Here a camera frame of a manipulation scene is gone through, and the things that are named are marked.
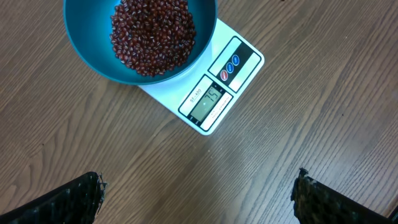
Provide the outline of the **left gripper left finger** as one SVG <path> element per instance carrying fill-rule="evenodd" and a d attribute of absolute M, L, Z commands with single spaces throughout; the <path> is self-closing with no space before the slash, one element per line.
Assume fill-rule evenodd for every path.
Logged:
<path fill-rule="evenodd" d="M 107 183 L 97 172 L 76 179 L 1 215 L 1 223 L 84 223 L 95 221 L 105 198 Z"/>

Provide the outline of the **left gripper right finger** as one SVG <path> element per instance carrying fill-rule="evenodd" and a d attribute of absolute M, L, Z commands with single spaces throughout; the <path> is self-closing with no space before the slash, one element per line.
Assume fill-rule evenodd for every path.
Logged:
<path fill-rule="evenodd" d="M 308 176 L 300 169 L 290 200 L 294 216 L 301 224 L 383 224 L 392 217 L 382 216 Z"/>

